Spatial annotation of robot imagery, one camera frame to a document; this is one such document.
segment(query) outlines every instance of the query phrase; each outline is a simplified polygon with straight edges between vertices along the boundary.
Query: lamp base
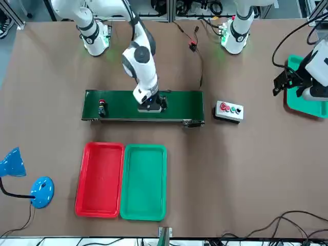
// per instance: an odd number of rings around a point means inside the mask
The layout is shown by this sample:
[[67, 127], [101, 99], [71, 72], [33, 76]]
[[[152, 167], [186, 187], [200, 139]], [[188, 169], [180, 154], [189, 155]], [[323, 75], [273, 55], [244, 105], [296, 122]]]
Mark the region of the lamp base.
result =
[[50, 202], [55, 192], [55, 185], [51, 178], [40, 177], [33, 184], [30, 194], [34, 196], [31, 199], [32, 205], [37, 209], [46, 207]]

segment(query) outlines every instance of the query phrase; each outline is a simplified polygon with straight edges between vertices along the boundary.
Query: plastic tray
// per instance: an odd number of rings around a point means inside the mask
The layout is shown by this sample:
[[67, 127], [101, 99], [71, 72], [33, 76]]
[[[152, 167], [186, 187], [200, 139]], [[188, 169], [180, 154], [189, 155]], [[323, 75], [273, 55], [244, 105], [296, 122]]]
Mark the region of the plastic tray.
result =
[[160, 145], [128, 145], [124, 159], [120, 215], [160, 221], [166, 214], [167, 151]]
[[114, 218], [119, 213], [124, 146], [112, 142], [86, 144], [77, 188], [78, 216]]
[[[288, 58], [288, 66], [295, 71], [298, 69], [302, 57], [297, 55], [290, 55]], [[287, 89], [286, 93], [286, 104], [287, 106], [294, 111], [303, 112], [308, 115], [320, 117], [320, 118], [328, 118], [328, 102], [326, 101], [308, 101], [303, 99], [303, 97], [297, 97], [296, 91], [298, 87]]]

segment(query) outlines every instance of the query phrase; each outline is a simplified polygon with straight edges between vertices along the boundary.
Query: red button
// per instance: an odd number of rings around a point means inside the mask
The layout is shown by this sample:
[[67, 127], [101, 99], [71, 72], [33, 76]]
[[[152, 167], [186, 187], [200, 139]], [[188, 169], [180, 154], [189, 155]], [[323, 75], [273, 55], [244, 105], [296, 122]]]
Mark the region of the red button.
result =
[[227, 105], [226, 105], [225, 103], [221, 102], [221, 104], [220, 104], [220, 108], [221, 108], [222, 110], [225, 110], [226, 107], [227, 107]]

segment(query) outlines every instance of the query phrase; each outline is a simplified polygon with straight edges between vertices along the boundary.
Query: lamp head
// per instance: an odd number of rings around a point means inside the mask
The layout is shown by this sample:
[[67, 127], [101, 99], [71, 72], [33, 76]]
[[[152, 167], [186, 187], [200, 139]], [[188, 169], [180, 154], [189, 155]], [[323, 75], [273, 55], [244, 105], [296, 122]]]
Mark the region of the lamp head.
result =
[[0, 177], [6, 175], [13, 177], [26, 176], [24, 162], [20, 155], [19, 147], [16, 147], [0, 161]]

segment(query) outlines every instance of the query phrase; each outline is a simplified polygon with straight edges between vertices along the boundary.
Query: green tray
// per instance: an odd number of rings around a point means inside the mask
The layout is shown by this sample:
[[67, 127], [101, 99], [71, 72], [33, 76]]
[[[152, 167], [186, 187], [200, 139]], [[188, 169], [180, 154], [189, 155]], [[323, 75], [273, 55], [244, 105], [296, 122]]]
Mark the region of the green tray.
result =
[[[290, 55], [288, 57], [288, 66], [295, 71], [298, 69], [302, 57], [297, 55]], [[328, 102], [325, 101], [308, 101], [303, 99], [303, 97], [297, 97], [296, 91], [298, 87], [287, 89], [286, 92], [286, 103], [287, 106], [296, 111], [303, 112], [305, 114], [314, 115], [320, 118], [328, 118], [327, 106]]]
[[[203, 93], [201, 91], [160, 91], [166, 96], [168, 108], [160, 113], [138, 111], [132, 91], [87, 90], [82, 120], [175, 121], [188, 126], [204, 125]], [[106, 116], [98, 115], [99, 100], [104, 99]]]
[[160, 221], [166, 214], [167, 151], [162, 145], [127, 145], [120, 215]]

